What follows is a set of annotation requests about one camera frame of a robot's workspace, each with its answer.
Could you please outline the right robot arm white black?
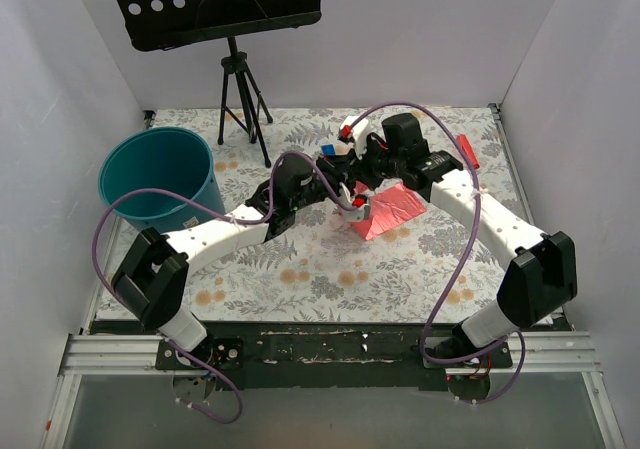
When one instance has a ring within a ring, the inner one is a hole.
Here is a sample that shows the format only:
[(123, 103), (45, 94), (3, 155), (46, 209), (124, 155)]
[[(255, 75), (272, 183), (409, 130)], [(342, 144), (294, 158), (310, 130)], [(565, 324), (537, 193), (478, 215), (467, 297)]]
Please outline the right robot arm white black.
[(425, 361), (475, 366), (499, 342), (528, 329), (577, 295), (575, 244), (564, 232), (553, 235), (522, 220), (491, 195), (446, 151), (430, 150), (418, 119), (396, 114), (382, 123), (378, 139), (365, 119), (346, 118), (339, 138), (351, 144), (368, 187), (399, 179), (426, 202), (467, 228), (504, 271), (496, 298), (458, 323), (449, 338), (431, 345), (421, 337)]

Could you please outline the red plastic trash bag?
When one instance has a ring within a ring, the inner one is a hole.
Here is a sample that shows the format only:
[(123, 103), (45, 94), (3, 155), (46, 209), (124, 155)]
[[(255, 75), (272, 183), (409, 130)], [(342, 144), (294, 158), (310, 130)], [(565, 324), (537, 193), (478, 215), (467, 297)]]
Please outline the red plastic trash bag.
[(423, 202), (402, 183), (373, 194), (363, 183), (358, 182), (355, 186), (355, 193), (366, 194), (370, 199), (370, 218), (358, 223), (348, 222), (365, 241), (398, 229), (402, 224), (426, 211)]

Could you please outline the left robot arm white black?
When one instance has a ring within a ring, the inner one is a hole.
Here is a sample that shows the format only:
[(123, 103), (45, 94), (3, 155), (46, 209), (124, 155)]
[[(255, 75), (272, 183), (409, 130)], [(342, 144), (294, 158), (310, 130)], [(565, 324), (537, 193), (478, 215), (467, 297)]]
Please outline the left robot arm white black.
[(141, 231), (105, 286), (145, 329), (163, 336), (188, 367), (203, 368), (212, 359), (215, 342), (183, 302), (190, 277), (224, 256), (281, 235), (308, 206), (330, 199), (346, 213), (358, 211), (354, 188), (359, 165), (353, 153), (312, 160), (289, 151), (230, 213), (169, 233)]

